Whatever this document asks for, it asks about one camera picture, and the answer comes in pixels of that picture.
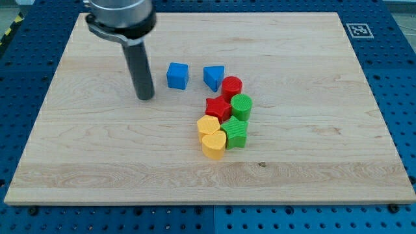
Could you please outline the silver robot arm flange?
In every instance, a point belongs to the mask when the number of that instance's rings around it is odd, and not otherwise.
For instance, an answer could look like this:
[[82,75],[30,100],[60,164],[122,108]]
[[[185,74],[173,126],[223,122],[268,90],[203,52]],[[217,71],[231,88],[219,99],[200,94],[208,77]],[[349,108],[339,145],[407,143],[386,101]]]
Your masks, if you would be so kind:
[[151,0],[84,0],[90,9],[85,17],[96,36],[124,47],[141,44],[157,22]]

